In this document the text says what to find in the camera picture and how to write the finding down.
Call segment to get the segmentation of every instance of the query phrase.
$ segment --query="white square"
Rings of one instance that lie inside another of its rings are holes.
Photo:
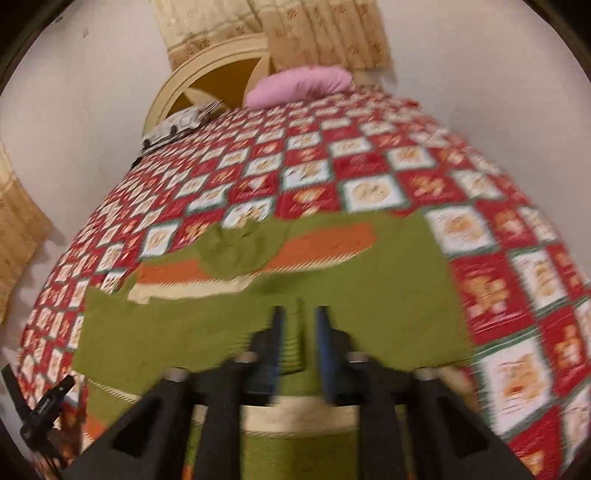
[[[49,367],[47,368],[47,378],[55,383],[60,372],[61,358],[64,356],[62,352],[54,348],[49,359]]]
[[[471,199],[484,198],[494,200],[503,197],[501,191],[481,171],[453,170],[450,175]]]
[[[229,167],[230,165],[236,165],[237,163],[242,163],[248,158],[248,152],[250,148],[243,148],[242,150],[237,150],[235,152],[228,153],[224,155],[222,161],[217,166],[218,168]]]
[[[39,403],[39,400],[43,398],[43,394],[45,393],[45,379],[43,375],[37,374],[35,375],[35,387],[33,391],[33,397],[35,401]]]
[[[147,190],[146,192],[142,192],[140,193],[133,202],[131,202],[129,205],[136,205],[138,203],[142,203],[146,198],[148,198],[148,195],[150,195],[150,193],[152,193],[151,191]]]
[[[84,298],[84,293],[86,292],[86,287],[88,286],[90,280],[81,280],[76,284],[76,288],[74,288],[74,293],[72,294],[72,298],[70,299],[70,304],[68,305],[69,308],[75,309],[80,306],[82,299]]]
[[[531,207],[519,207],[519,214],[525,220],[525,223],[534,231],[535,237],[540,242],[553,242],[558,240],[558,234],[552,223],[540,210]]]
[[[485,220],[471,206],[458,205],[429,210],[425,214],[433,235],[447,255],[495,247]]]
[[[314,112],[314,114],[316,116],[330,116],[330,115],[336,115],[337,113],[339,113],[339,107],[337,106],[330,106],[327,108],[320,108],[317,111]]]
[[[72,333],[70,334],[70,341],[68,342],[68,348],[76,349],[78,348],[78,343],[80,342],[80,334],[82,333],[82,324],[84,323],[84,315],[79,314],[76,317],[76,321],[74,322],[74,326],[72,327]]]
[[[109,273],[107,273],[107,276],[103,280],[103,283],[100,286],[100,289],[102,291],[107,292],[107,293],[113,293],[115,291],[115,289],[117,288],[117,286],[119,285],[119,280],[121,279],[121,277],[123,277],[123,275],[125,275],[124,271],[123,272],[109,272]]]
[[[369,115],[373,115],[373,114],[374,114],[374,110],[372,108],[352,108],[351,110],[345,111],[346,116],[352,116],[352,117],[369,116]]]
[[[351,138],[349,140],[339,140],[329,145],[333,157],[342,157],[343,155],[355,155],[357,153],[367,153],[371,150],[371,144],[364,137]]]
[[[245,132],[242,132],[240,135],[238,135],[234,139],[234,141],[235,142],[240,142],[242,140],[248,140],[249,138],[255,137],[257,133],[258,133],[258,129],[255,129],[255,130],[247,130]]]
[[[398,147],[388,150],[388,161],[394,170],[412,170],[414,168],[432,168],[437,163],[422,147]]]
[[[314,117],[303,116],[302,118],[297,118],[296,120],[292,120],[290,122],[290,127],[300,127],[301,125],[310,125],[313,123],[314,123]]]
[[[516,253],[510,258],[536,312],[566,301],[566,291],[546,250]]]
[[[406,202],[402,190],[389,175],[348,180],[343,183],[343,195],[350,212],[392,208]]]
[[[68,289],[68,285],[64,285],[64,286],[61,288],[61,290],[60,290],[59,294],[57,294],[57,297],[56,297],[56,300],[55,300],[55,302],[53,303],[53,306],[54,306],[54,307],[57,307],[57,306],[59,306],[59,305],[61,304],[61,301],[62,301],[62,300],[64,299],[64,297],[66,296],[66,291],[67,291],[67,289]]]
[[[273,205],[272,198],[253,200],[233,207],[222,222],[223,228],[241,228],[246,225],[247,220],[260,222],[269,213]]]
[[[330,118],[329,120],[324,120],[320,122],[320,128],[322,130],[332,130],[334,128],[348,127],[350,124],[351,120],[349,118]]]
[[[184,172],[177,173],[177,174],[173,175],[172,178],[168,181],[168,185],[166,185],[166,187],[164,188],[164,190],[170,190],[177,183],[180,183],[185,178],[187,178],[187,175],[189,175],[189,171],[188,170],[185,170]]]
[[[82,269],[84,268],[84,264],[86,263],[86,260],[88,260],[89,256],[90,254],[86,254],[84,255],[84,257],[78,260],[78,263],[76,264],[76,266],[74,267],[74,271],[72,272],[72,277],[77,277],[78,275],[80,275]]]
[[[188,212],[203,210],[214,206],[220,206],[226,202],[226,191],[233,183],[226,183],[211,190],[205,190],[197,199],[187,206]]]
[[[276,125],[281,125],[285,122],[284,116],[276,116],[275,118],[270,118],[267,123],[264,125],[265,128],[274,127]]]
[[[267,143],[273,140],[279,140],[285,134],[285,128],[277,128],[275,130],[271,130],[265,134],[262,134],[259,138],[256,139],[256,143]]]
[[[587,344],[587,351],[591,352],[591,300],[586,299],[579,303],[574,308],[574,316]]]
[[[142,257],[158,257],[166,252],[180,222],[164,223],[150,228],[146,235]]]
[[[566,444],[565,465],[573,461],[574,454],[589,437],[590,410],[589,385],[585,385],[563,407],[562,425]]]
[[[368,136],[396,131],[396,128],[388,122],[368,122],[366,124],[361,124],[359,129]]]
[[[74,265],[71,263],[61,267],[59,273],[57,274],[56,281],[66,281],[70,277],[73,267]]]
[[[478,364],[497,435],[507,434],[551,401],[552,380],[535,336],[484,352]]]
[[[283,172],[283,188],[286,190],[328,180],[330,180],[330,167],[327,160],[301,163],[286,168]]]
[[[100,263],[99,263],[99,266],[96,267],[96,271],[97,272],[104,272],[106,270],[110,270],[111,268],[113,268],[113,265],[115,265],[115,262],[117,261],[117,259],[121,255],[122,251],[123,251],[123,244],[122,243],[109,246],[107,248],[107,250],[105,251],[103,258],[100,259]]]
[[[185,195],[197,193],[199,189],[203,187],[208,177],[209,173],[206,173],[205,175],[201,175],[188,180],[175,195],[175,198],[184,197]]]
[[[140,203],[135,208],[135,210],[132,212],[132,214],[129,217],[133,218],[136,215],[141,215],[142,213],[147,213],[157,198],[158,198],[158,195],[152,195],[149,199],[144,200],[142,203]]]
[[[144,228],[146,228],[149,225],[152,225],[156,221],[156,219],[160,216],[160,214],[163,212],[163,210],[164,210],[164,207],[160,207],[159,209],[154,210],[153,212],[147,213],[146,216],[139,223],[139,225],[135,228],[134,233],[139,232],[140,230],[143,230]]]
[[[223,153],[225,148],[226,148],[226,145],[222,145],[221,147],[217,147],[217,148],[214,148],[213,150],[209,150],[203,156],[203,158],[200,160],[200,162],[204,162],[204,161],[209,160],[211,158],[219,157]]]
[[[244,176],[248,177],[251,175],[262,175],[264,173],[277,170],[279,167],[281,167],[281,159],[281,153],[269,155],[268,157],[257,158],[247,165]]]
[[[480,154],[475,153],[470,155],[470,161],[478,170],[488,173],[489,175],[501,175],[503,173],[503,171],[493,162],[487,160]]]
[[[49,330],[49,336],[51,338],[57,337],[57,332],[60,331],[61,321],[64,319],[64,312],[57,312],[56,317],[53,320],[51,329]]]
[[[43,357],[43,352],[45,351],[45,345],[47,340],[44,338],[37,339],[37,346],[35,347],[35,351],[33,352],[33,358],[35,359],[35,363],[39,363],[41,358]]]
[[[35,317],[37,315],[38,310],[32,309],[31,313],[29,314],[29,318],[27,319],[27,325],[32,325],[35,321]]]
[[[295,137],[289,137],[287,140],[287,150],[313,147],[319,143],[320,134],[318,132],[296,135]]]
[[[37,328],[43,330],[47,325],[47,321],[51,315],[51,310],[48,308],[42,309],[41,313],[39,314],[39,318],[37,319]]]
[[[111,228],[109,228],[105,234],[101,237],[101,239],[98,241],[98,243],[96,244],[97,247],[100,247],[101,245],[106,245],[108,244],[113,237],[115,236],[115,234],[117,233],[117,230],[119,230],[119,227],[121,226],[120,223],[118,223],[117,225],[112,226]]]
[[[27,355],[22,361],[21,372],[30,382],[33,379],[33,369],[35,368],[35,360],[31,355]]]

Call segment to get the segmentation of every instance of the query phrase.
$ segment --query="metal bolt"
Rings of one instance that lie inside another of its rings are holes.
[[[189,378],[189,371],[184,368],[171,367],[166,370],[164,378],[166,380],[170,380],[171,382],[184,382]]]
[[[242,352],[234,359],[234,361],[237,364],[253,364],[258,361],[258,354],[251,351]]]
[[[363,352],[347,353],[347,361],[350,364],[363,364],[369,360],[369,357]]]

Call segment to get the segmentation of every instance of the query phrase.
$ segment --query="curtain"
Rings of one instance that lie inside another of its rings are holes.
[[[391,64],[375,0],[155,0],[173,69],[223,40],[266,32],[277,70]]]
[[[50,231],[51,222],[16,178],[0,143],[0,323],[14,285]]]

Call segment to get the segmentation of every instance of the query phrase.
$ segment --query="cream headboard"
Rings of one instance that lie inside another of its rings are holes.
[[[221,100],[242,106],[245,95],[274,72],[267,34],[243,35],[206,48],[174,71],[152,103],[144,135],[183,108]]]

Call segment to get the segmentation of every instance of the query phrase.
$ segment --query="bedspread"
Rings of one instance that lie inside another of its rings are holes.
[[[484,418],[537,478],[558,477],[589,435],[589,279],[506,172],[417,102],[373,87],[237,109],[145,157],[37,299],[20,352],[26,399],[70,372],[87,287],[115,291],[142,260],[191,244],[213,222],[380,209],[424,215],[462,298]],[[76,378],[71,412],[85,404]]]

